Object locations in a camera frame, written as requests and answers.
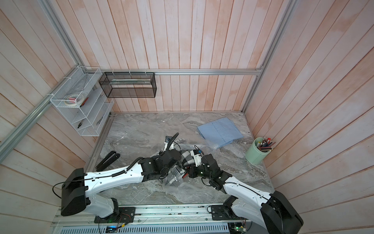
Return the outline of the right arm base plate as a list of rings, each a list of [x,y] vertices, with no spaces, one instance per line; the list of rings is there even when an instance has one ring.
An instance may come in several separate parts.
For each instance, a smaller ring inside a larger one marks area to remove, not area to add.
[[[222,221],[222,220],[246,220],[243,217],[239,217],[234,214],[234,212],[225,205],[210,205],[207,211],[211,214],[212,220]]]

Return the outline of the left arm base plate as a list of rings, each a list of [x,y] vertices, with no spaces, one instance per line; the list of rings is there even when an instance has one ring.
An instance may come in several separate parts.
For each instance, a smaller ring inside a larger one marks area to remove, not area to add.
[[[94,223],[133,223],[135,207],[120,207],[117,213],[113,213],[106,218],[96,216]]]

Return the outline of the black white plaid shirt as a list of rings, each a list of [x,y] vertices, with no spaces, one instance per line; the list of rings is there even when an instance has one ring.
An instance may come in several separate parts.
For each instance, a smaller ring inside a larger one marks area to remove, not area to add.
[[[195,164],[194,159],[191,156],[191,151],[192,150],[182,151],[182,162],[170,169],[168,176],[163,179],[164,185],[178,187],[184,182],[183,177],[187,173],[186,167],[190,166],[191,164]]]

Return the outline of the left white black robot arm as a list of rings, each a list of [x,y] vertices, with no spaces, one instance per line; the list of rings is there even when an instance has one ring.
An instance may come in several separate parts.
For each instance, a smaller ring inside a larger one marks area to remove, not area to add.
[[[118,201],[99,195],[118,186],[141,183],[149,180],[161,180],[168,176],[170,169],[180,163],[181,153],[172,147],[178,133],[168,140],[163,152],[150,158],[138,157],[130,165],[102,171],[85,172],[75,169],[66,181],[61,182],[62,216],[71,216],[88,212],[100,218],[119,214]]]

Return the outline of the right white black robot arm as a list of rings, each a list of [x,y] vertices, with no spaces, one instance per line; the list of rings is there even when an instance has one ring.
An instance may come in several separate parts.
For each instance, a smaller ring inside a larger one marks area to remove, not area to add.
[[[221,170],[211,154],[188,156],[181,164],[190,178],[208,179],[211,187],[230,195],[224,203],[227,215],[248,219],[269,234],[297,234],[304,224],[281,192],[264,192],[241,182]]]

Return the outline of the light blue shirt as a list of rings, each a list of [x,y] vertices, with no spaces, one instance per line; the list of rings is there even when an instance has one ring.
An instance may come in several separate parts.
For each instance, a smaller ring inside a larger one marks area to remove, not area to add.
[[[243,138],[236,125],[228,118],[221,118],[197,127],[199,134],[210,148],[218,149]]]

